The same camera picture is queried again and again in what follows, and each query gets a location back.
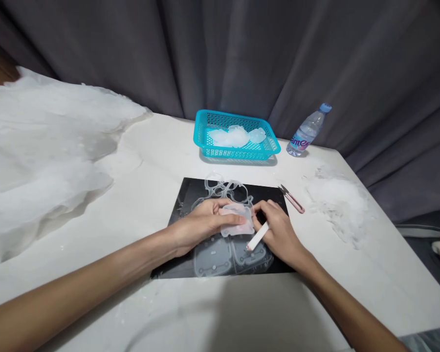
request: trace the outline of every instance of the curtain fold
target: curtain fold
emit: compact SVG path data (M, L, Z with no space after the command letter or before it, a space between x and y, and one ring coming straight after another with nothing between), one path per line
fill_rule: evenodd
M155 112L256 116L281 138L329 103L314 144L346 157L391 219L440 209L440 179L407 174L428 155L440 168L440 0L1 0L0 46ZM430 201L389 191L412 184Z

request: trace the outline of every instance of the white marker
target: white marker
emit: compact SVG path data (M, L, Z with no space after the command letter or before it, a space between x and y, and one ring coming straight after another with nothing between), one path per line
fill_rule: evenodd
M250 252L256 248L256 246L259 244L259 242L263 239L265 233L269 229L269 223L266 221L264 225L261 226L258 232L254 235L254 237L249 241L248 245L246 246L246 249Z

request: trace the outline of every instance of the bottle label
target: bottle label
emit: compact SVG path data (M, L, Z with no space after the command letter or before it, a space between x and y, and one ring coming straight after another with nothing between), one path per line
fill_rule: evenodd
M290 140L291 145L300 151L303 151L307 148L307 146L311 143L305 139L302 139L298 133L296 133L293 138Z

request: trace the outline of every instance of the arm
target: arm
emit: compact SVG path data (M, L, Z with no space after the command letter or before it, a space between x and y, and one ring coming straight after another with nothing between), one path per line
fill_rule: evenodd
M219 215L230 202L206 200L175 224L2 304L0 352L35 350L118 290L188 253L221 225L245 221Z
M268 200L254 206L269 222L264 242L275 255L300 273L321 299L356 351L407 351L383 324L352 297L301 244L290 219L280 206ZM261 227L253 218L256 231Z

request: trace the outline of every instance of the bottle cap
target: bottle cap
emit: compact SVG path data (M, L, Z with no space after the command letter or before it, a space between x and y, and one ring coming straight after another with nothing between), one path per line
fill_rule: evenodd
M332 109L332 106L328 105L328 104L321 104L321 106L319 107L319 110L321 110L324 113L330 112L331 109Z

